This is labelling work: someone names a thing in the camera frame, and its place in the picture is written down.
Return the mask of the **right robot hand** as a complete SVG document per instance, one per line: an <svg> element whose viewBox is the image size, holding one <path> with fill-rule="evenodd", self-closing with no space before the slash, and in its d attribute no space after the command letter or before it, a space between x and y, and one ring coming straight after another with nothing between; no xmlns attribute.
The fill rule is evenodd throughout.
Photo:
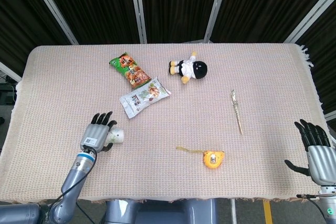
<svg viewBox="0 0 336 224"><path fill-rule="evenodd" d="M335 148L331 146L325 130L301 119L295 122L306 151L308 167L299 167L291 161L285 164L292 171L308 176L319 186L335 185Z"/></svg>

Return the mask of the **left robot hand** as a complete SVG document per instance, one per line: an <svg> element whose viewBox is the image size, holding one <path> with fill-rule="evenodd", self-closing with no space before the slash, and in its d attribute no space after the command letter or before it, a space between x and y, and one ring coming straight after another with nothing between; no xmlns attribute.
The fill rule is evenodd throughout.
<svg viewBox="0 0 336 224"><path fill-rule="evenodd" d="M94 149L97 153L100 153L108 152L112 148L113 143L105 145L109 131L117 124L115 120L110 121L112 113L112 111L109 111L108 113L97 113L93 116L80 141L82 151Z"/></svg>

